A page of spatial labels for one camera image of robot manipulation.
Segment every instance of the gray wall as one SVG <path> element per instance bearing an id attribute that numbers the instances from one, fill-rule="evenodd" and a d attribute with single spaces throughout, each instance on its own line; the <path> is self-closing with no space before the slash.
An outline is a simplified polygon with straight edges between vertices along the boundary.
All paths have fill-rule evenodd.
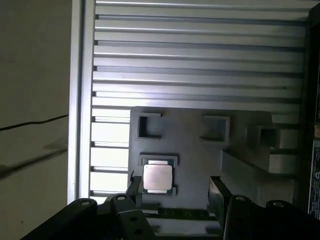
<path id="1" fill-rule="evenodd" d="M 0 1 L 0 128 L 68 113 L 71 0 Z M 0 164 L 45 153 L 68 119 L 0 132 Z M 0 239 L 19 239 L 66 205 L 67 155 L 0 180 Z"/>

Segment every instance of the cable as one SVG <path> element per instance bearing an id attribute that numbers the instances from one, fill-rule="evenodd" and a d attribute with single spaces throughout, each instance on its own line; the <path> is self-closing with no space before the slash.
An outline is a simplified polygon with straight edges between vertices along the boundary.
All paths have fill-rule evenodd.
<path id="1" fill-rule="evenodd" d="M 68 117 L 68 114 L 66 115 L 62 115 L 62 116 L 57 116 L 48 120 L 44 120 L 44 121 L 29 121 L 29 122 L 24 122 L 24 123 L 20 123 L 20 124 L 16 124 L 16 125 L 12 125 L 12 126 L 6 126 L 6 127 L 2 127 L 0 128 L 0 132 L 6 131 L 6 130 L 10 130 L 10 129 L 16 129 L 16 128 L 20 128 L 23 126 L 27 126 L 27 125 L 39 125 L 39 124 L 47 124 L 59 119 L 63 119 Z"/>

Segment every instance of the label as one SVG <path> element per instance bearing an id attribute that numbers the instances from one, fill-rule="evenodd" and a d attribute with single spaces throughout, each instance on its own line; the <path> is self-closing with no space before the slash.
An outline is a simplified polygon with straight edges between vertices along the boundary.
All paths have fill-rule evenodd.
<path id="1" fill-rule="evenodd" d="M 315 122 L 318 123 L 320 122 L 320 95 L 318 94 L 320 93 L 320 84 L 318 85 L 318 91 L 316 93 L 316 116 L 315 116 Z"/>
<path id="2" fill-rule="evenodd" d="M 311 166 L 309 214 L 320 220 L 320 147 L 315 147 Z"/>
<path id="3" fill-rule="evenodd" d="M 320 124 L 314 125 L 314 136 L 320 139 Z"/>

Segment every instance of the metal frame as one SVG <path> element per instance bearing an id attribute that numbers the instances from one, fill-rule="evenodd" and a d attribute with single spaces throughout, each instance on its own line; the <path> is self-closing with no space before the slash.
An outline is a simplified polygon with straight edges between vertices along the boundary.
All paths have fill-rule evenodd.
<path id="1" fill-rule="evenodd" d="M 243 14 L 244 12 L 250 12 L 250 16 L 244 16 L 245 19 L 247 17 L 250 21 L 257 20 L 264 21 L 267 19 L 274 20 L 275 15 L 272 11 L 276 10 L 277 14 L 281 17 L 280 20 L 291 20 L 292 13 L 290 12 L 291 9 L 297 12 L 296 16 L 300 16 L 303 14 L 304 17 L 299 18 L 298 21 L 305 21 L 306 19 L 306 12 L 315 5 L 315 1 L 292 1 L 294 4 L 288 4 L 288 2 L 279 2 L 276 1 L 268 1 L 268 2 L 261 2 L 261 1 L 251 1 L 251 0 L 241 0 L 235 1 L 230 0 L 227 3 L 222 0 L 215 0 L 216 4 L 213 7 L 213 2 L 211 0 L 198 0 L 198 1 L 186 1 L 181 2 L 180 0 L 112 0 L 112 1 L 103 1 L 103 0 L 72 0 L 72 29 L 71 29 L 71 69 L 70 69 L 70 98 L 69 98 L 69 139 L 68 139 L 68 183 L 67 183 L 67 202 L 70 203 L 75 199 L 78 198 L 88 198 L 90 195 L 90 169 L 91 169 L 91 146 L 92 146 L 92 109 L 93 108 L 100 108 L 101 106 L 108 106 L 108 107 L 117 107 L 117 108 L 130 108 L 136 106 L 153 106 L 153 107 L 179 107 L 179 108 L 195 108 L 195 109 L 224 109 L 224 110 L 261 110 L 264 109 L 265 111 L 272 112 L 272 118 L 276 123 L 279 124 L 298 124 L 298 115 L 300 106 L 297 102 L 270 102 L 267 100 L 267 97 L 272 96 L 275 101 L 279 98 L 286 98 L 287 100 L 291 98 L 298 99 L 298 94 L 296 91 L 290 91 L 288 89 L 281 89 L 277 92 L 274 90 L 269 91 L 268 89 L 264 89 L 263 91 L 259 91 L 257 93 L 251 92 L 247 85 L 259 85 L 261 88 L 268 88 L 268 85 L 265 85 L 267 80 L 273 79 L 271 86 L 277 87 L 277 85 L 284 85 L 293 86 L 296 88 L 296 85 L 301 84 L 300 77 L 294 79 L 291 77 L 287 79 L 286 77 L 281 77 L 280 80 L 274 78 L 269 78 L 267 73 L 269 72 L 283 72 L 283 68 L 287 68 L 284 72 L 292 72 L 300 74 L 300 65 L 302 63 L 296 64 L 296 61 L 292 63 L 292 57 L 298 56 L 298 58 L 293 57 L 293 60 L 300 59 L 301 54 L 297 53 L 286 53 L 287 56 L 284 59 L 285 66 L 281 64 L 273 64 L 270 65 L 272 67 L 266 67 L 266 65 L 260 64 L 255 62 L 254 60 L 256 57 L 253 55 L 253 59 L 250 58 L 252 61 L 250 64 L 242 63 L 238 61 L 236 65 L 226 65 L 224 62 L 222 65 L 218 62 L 214 63 L 214 68 L 211 64 L 205 65 L 205 62 L 197 61 L 198 57 L 202 55 L 206 55 L 208 58 L 212 58 L 212 54 L 221 54 L 221 59 L 224 59 L 225 56 L 228 58 L 233 58 L 235 51 L 232 50 L 231 52 L 221 50 L 218 51 L 201 51 L 199 49 L 192 51 L 188 48 L 184 48 L 183 51 L 181 49 L 173 49 L 174 56 L 171 56 L 171 50 L 168 52 L 167 50 L 169 47 L 161 48 L 159 51 L 158 48 L 149 47 L 145 49 L 146 52 L 137 52 L 136 46 L 126 46 L 125 48 L 122 46 L 121 48 L 110 48 L 107 46 L 100 46 L 97 45 L 95 47 L 95 39 L 97 41 L 124 41 L 126 43 L 131 42 L 148 42 L 148 41 L 158 41 L 160 38 L 162 40 L 166 40 L 166 44 L 207 44 L 213 43 L 216 45 L 219 44 L 229 44 L 229 45 L 245 45 L 248 39 L 255 39 L 253 42 L 257 42 L 258 45 L 264 45 L 269 47 L 292 47 L 292 48 L 302 48 L 303 46 L 303 37 L 302 35 L 293 35 L 297 41 L 291 41 L 294 37 L 288 37 L 287 34 L 291 34 L 291 28 L 288 30 L 289 32 L 285 31 L 285 35 L 283 32 L 279 33 L 279 36 L 269 36 L 264 38 L 265 36 L 261 36 L 261 27 L 258 26 L 249 26 L 245 25 L 246 28 L 241 28 L 241 23 L 243 20 L 236 22 L 236 24 L 220 24 L 216 23 L 214 28 L 219 29 L 222 31 L 226 28 L 226 31 L 231 31 L 231 35 L 224 35 L 221 37 L 219 34 L 215 35 L 212 34 L 210 37 L 204 38 L 203 35 L 200 34 L 190 34 L 192 38 L 188 38 L 188 34 L 185 34 L 183 38 L 180 40 L 175 39 L 177 36 L 182 37 L 178 33 L 178 30 L 183 29 L 185 26 L 180 25 L 181 22 L 176 26 L 175 24 L 172 25 L 172 32 L 171 34 L 158 34 L 154 36 L 154 32 L 142 32 L 137 34 L 136 32 L 117 32 L 116 30 L 112 30 L 110 32 L 103 32 L 103 31 L 96 31 L 95 33 L 95 24 L 96 28 L 108 28 L 108 24 L 103 25 L 104 21 L 95 20 L 95 10 L 96 10 L 96 3 L 98 4 L 98 13 L 103 15 L 105 13 L 121 13 L 123 16 L 134 14 L 136 17 L 139 18 L 141 15 L 142 10 L 148 10 L 149 14 L 152 16 L 159 16 L 159 15 L 169 15 L 169 17 L 174 17 L 179 15 L 180 17 L 187 16 L 189 17 L 197 17 L 199 13 L 199 9 L 203 8 L 204 6 L 208 5 L 212 9 L 205 9 L 205 12 L 212 14 L 212 10 L 221 12 L 221 10 L 225 8 L 229 8 L 229 10 L 235 11 L 236 15 Z M 188 11 L 187 9 L 194 8 L 196 11 Z M 263 15 L 256 16 L 254 10 L 264 10 L 268 13 L 267 17 Z M 114 24 L 113 27 L 116 29 L 121 29 L 122 27 L 128 26 L 136 26 L 141 24 L 141 20 L 133 21 L 132 25 L 130 21 L 121 21 L 118 22 L 116 20 L 112 21 Z M 194 31 L 197 29 L 194 27 L 195 25 L 199 25 L 199 23 L 190 23 L 193 27 L 188 28 L 189 31 Z M 144 27 L 145 23 L 142 22 L 140 27 Z M 248 26 L 250 27 L 251 31 L 254 31 L 251 34 L 251 31 L 248 32 Z M 300 29 L 300 34 L 303 34 L 303 27 L 300 25 L 296 25 L 294 29 Z M 243 36 L 237 36 L 238 32 L 245 33 Z M 161 56 L 162 51 L 166 50 L 165 58 L 166 59 L 157 59 Z M 131 58 L 123 58 L 123 54 L 131 54 L 133 57 Z M 154 56 L 153 60 L 144 60 L 141 58 L 142 56 L 147 56 L 148 54 L 152 54 Z M 188 58 L 186 60 L 174 60 L 174 58 L 183 57 Z M 127 80 L 124 81 L 122 84 L 115 83 L 116 81 L 120 81 L 123 79 L 123 74 L 121 72 L 112 73 L 110 71 L 105 70 L 106 67 L 104 63 L 106 60 L 112 58 L 112 62 L 108 65 L 109 67 L 138 67 L 138 68 L 145 68 L 145 67 L 155 67 L 157 68 L 157 72 L 137 72 L 126 73 Z M 171 75 L 174 70 L 172 65 L 172 60 L 174 60 L 174 68 L 183 68 L 183 73 L 179 73 L 179 75 L 173 74 L 174 78 L 168 76 L 166 77 L 165 74 Z M 278 62 L 278 58 L 271 59 L 271 62 Z M 160 68 L 166 69 L 168 68 L 168 72 L 161 72 Z M 227 72 L 229 70 L 237 71 L 237 70 L 245 70 L 247 69 L 249 72 L 254 72 L 257 69 L 259 71 L 267 72 L 265 77 L 254 76 L 249 78 L 248 76 L 241 76 L 236 73 L 236 78 L 232 76 L 227 76 L 223 78 L 215 78 L 215 81 L 212 82 L 210 77 L 206 77 L 202 74 L 199 74 L 199 78 L 197 84 L 194 84 L 194 76 L 190 76 L 189 72 L 191 71 L 200 72 L 201 70 L 222 70 Z M 165 85 L 160 85 L 164 79 L 170 79 L 171 83 L 176 84 L 179 83 L 179 87 L 174 86 L 173 84 L 167 88 Z M 241 85 L 245 89 L 245 92 L 240 92 L 237 90 L 237 96 L 229 88 L 232 88 L 234 81 L 242 81 Z M 224 85 L 228 86 L 228 91 L 224 89 L 224 95 L 228 95 L 232 97 L 234 102 L 224 101 L 224 98 L 221 98 L 219 101 L 216 101 L 219 95 L 219 91 L 214 92 L 211 91 L 211 88 L 202 87 L 208 84 L 219 84 L 223 82 Z M 192 92 L 192 94 L 188 94 L 185 98 L 182 98 L 183 93 L 185 92 Z M 210 95 L 210 97 L 202 96 L 203 93 Z M 238 101 L 240 98 L 245 98 L 247 94 L 251 93 L 252 99 L 257 97 L 260 98 L 262 93 L 265 96 L 263 102 L 252 101 L 252 102 L 242 102 Z"/>
<path id="2" fill-rule="evenodd" d="M 72 0 L 67 203 L 90 192 L 95 1 Z"/>

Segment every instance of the gray plastic panel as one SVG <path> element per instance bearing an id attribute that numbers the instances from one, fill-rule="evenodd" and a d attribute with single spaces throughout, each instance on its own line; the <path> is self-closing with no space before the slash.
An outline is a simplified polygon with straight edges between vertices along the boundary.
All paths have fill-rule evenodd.
<path id="1" fill-rule="evenodd" d="M 161 114 L 161 117 L 151 117 L 146 126 L 150 135 L 161 136 L 159 140 L 139 138 L 137 127 L 141 114 Z M 247 126 L 272 124 L 271 114 L 263 111 L 133 108 L 130 115 L 129 172 L 143 175 L 142 154 L 178 156 L 178 165 L 173 169 L 176 195 L 144 194 L 143 203 L 159 203 L 164 208 L 207 208 L 209 176 L 221 175 L 221 150 L 227 144 L 200 138 L 211 129 L 204 116 L 230 119 L 229 144 L 242 142 L 246 138 Z"/>

